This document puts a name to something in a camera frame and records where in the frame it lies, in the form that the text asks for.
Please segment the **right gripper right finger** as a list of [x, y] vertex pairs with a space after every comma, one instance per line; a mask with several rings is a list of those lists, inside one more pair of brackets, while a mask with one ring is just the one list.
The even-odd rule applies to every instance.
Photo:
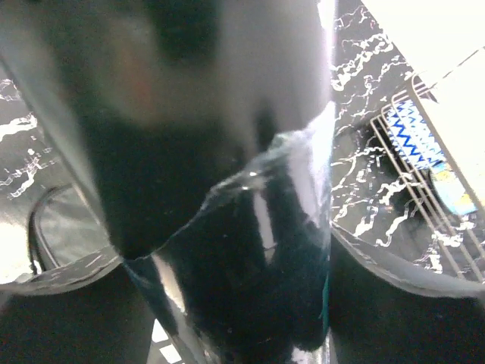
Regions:
[[334, 225], [330, 333], [340, 363], [482, 363], [484, 285], [439, 275]]

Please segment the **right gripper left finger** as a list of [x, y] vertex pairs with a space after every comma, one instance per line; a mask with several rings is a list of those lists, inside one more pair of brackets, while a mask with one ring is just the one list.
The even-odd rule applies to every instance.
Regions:
[[3, 363], [145, 363], [154, 316], [118, 262], [1, 286]]

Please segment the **black shuttlecock tube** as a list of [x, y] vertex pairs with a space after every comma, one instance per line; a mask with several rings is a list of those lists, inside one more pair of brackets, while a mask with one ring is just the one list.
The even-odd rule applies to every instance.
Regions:
[[192, 363], [320, 363], [334, 1], [3, 1], [1, 62]]

